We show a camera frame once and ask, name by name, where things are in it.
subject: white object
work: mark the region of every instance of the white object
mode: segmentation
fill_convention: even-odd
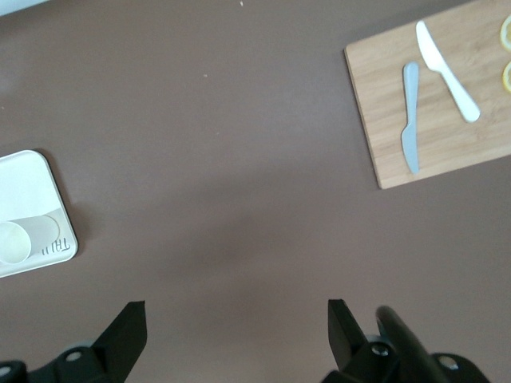
[[[477,121],[481,115],[481,110],[479,110],[475,101],[468,94],[465,88],[463,88],[460,81],[456,78],[456,76],[454,76],[453,71],[450,70],[435,45],[424,21],[417,23],[415,31],[417,33],[418,48],[421,50],[422,58],[428,68],[442,75],[465,121]]]
[[[58,238],[54,219],[40,215],[0,223],[0,262],[20,263]]]
[[[0,222],[46,215],[58,226],[58,237],[47,232],[47,243],[34,247],[19,263],[0,263],[0,278],[71,259],[78,250],[76,236],[45,157],[31,150],[0,158]]]
[[[12,14],[17,10],[23,10],[29,6],[35,6],[48,0],[0,0],[0,16]]]
[[[417,174],[417,96],[418,96],[418,63],[410,61],[402,70],[405,84],[406,119],[407,124],[401,133],[402,152],[405,155],[408,168]]]

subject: screw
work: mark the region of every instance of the screw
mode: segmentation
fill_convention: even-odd
[[[66,361],[76,361],[77,359],[80,359],[80,357],[81,357],[81,352],[75,351],[73,353],[70,353],[67,357],[65,357],[65,360]]]
[[[4,365],[0,367],[0,377],[4,377],[5,375],[9,375],[12,369],[8,365]]]
[[[456,361],[453,358],[448,357],[446,355],[442,355],[441,357],[439,357],[438,361],[447,369],[455,370],[460,368],[460,366],[456,363]]]
[[[379,357],[386,357],[389,354],[389,349],[387,349],[382,344],[376,344],[371,347],[371,350],[374,354],[378,355]]]

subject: light blue plastic knife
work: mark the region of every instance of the light blue plastic knife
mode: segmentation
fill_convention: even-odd
[[[0,0],[0,16],[4,14],[11,14],[17,10],[35,6],[41,2],[48,0]]]
[[[407,124],[401,133],[402,152],[408,168],[418,173],[417,153],[417,95],[418,95],[418,63],[411,61],[402,70],[405,85]]]

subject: lemon slice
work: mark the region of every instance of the lemon slice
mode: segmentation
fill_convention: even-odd
[[[511,52],[511,14],[502,23],[501,43],[504,48]]]
[[[505,66],[502,74],[502,84],[504,84],[505,90],[511,93],[511,62]]]

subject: knife blade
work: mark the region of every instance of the knife blade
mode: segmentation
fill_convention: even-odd
[[[440,50],[438,50],[437,45],[434,43],[424,21],[421,20],[417,23],[415,32],[417,34],[418,48],[427,67],[442,75],[465,121],[470,123],[477,121],[481,115],[481,110],[463,85],[461,85],[460,81],[454,76],[453,71],[447,65],[446,60],[444,60]]]
[[[402,152],[405,155],[408,168],[417,174],[417,98],[418,98],[418,63],[411,61],[402,70],[406,99],[406,127],[401,133]]]

